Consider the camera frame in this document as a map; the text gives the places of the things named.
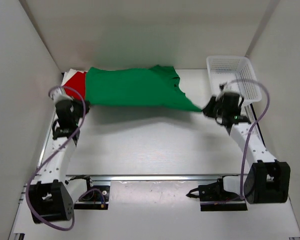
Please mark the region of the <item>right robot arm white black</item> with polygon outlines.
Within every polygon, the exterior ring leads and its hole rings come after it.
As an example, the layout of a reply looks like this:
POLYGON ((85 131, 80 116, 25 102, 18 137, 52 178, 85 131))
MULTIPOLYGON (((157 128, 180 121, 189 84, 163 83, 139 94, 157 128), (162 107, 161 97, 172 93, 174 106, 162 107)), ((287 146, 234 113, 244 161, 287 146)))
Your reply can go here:
POLYGON ((253 132, 254 125, 241 114, 242 103, 238 93, 226 91, 220 96, 213 95, 202 110, 206 117, 226 128, 243 152, 241 164, 250 167, 247 176, 225 176, 214 193, 220 200, 235 193, 250 204, 284 203, 288 198, 290 167, 278 161, 253 132))

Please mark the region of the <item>white t shirt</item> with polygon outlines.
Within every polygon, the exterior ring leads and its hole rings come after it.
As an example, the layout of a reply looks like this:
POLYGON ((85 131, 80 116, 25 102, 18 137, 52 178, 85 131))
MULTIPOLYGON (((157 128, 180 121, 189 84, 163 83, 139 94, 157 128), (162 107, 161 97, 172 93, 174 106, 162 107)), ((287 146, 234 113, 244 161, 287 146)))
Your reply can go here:
POLYGON ((63 79, 62 79, 62 83, 61 85, 64 85, 70 78, 72 78, 76 73, 87 73, 88 71, 87 70, 75 70, 75 69, 70 69, 66 72, 64 72, 64 75, 63 75, 63 79))

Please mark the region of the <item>red t shirt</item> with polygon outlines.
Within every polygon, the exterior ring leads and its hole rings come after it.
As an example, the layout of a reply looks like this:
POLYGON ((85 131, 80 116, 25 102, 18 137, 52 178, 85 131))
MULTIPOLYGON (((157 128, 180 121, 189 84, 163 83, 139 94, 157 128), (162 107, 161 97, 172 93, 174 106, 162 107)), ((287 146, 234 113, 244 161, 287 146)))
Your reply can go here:
POLYGON ((80 100, 81 97, 85 99, 86 96, 85 80, 86 80, 86 72, 76 72, 64 83, 64 86, 67 86, 67 88, 65 88, 66 94, 78 100, 80 100))

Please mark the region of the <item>green t shirt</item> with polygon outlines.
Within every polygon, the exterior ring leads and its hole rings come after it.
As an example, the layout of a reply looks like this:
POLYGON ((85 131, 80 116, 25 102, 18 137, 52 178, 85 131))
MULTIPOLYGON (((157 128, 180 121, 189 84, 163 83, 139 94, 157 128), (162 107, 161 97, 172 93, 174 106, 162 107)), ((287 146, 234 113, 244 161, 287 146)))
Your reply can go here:
POLYGON ((174 67, 102 70, 90 68, 85 78, 85 99, 93 105, 165 107, 200 112, 180 89, 174 67))

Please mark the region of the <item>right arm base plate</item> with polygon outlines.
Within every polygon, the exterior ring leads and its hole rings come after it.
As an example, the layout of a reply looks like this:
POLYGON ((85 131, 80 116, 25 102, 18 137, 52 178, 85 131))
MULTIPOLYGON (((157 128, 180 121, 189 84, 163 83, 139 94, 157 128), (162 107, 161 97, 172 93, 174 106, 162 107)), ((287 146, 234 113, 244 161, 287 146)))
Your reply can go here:
POLYGON ((245 200, 239 195, 227 192, 223 187, 223 178, 218 178, 209 184, 199 184, 197 188, 191 189, 186 196, 191 199, 199 199, 200 211, 202 212, 234 212, 247 211, 245 200))

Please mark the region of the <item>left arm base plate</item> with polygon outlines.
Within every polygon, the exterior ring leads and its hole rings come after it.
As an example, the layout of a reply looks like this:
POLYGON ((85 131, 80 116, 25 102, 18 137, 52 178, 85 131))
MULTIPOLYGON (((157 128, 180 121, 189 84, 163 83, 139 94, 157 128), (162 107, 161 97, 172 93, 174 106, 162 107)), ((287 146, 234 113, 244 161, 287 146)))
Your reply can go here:
POLYGON ((70 178, 70 181, 84 180, 87 190, 92 192, 85 194, 74 204, 78 210, 107 210, 110 198, 110 181, 99 180, 94 176, 78 175, 70 178))

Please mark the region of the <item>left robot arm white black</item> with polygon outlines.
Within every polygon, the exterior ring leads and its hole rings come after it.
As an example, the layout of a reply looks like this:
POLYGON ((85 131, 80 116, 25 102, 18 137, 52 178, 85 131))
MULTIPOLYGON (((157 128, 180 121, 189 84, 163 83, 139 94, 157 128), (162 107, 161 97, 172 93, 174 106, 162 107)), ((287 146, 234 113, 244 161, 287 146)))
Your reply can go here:
POLYGON ((67 169, 80 135, 80 126, 89 112, 90 103, 63 99, 55 104, 52 124, 52 152, 42 162, 26 188, 26 201, 36 224, 50 227, 54 222, 71 221, 74 203, 81 197, 89 200, 94 187, 86 177, 66 179, 67 169))

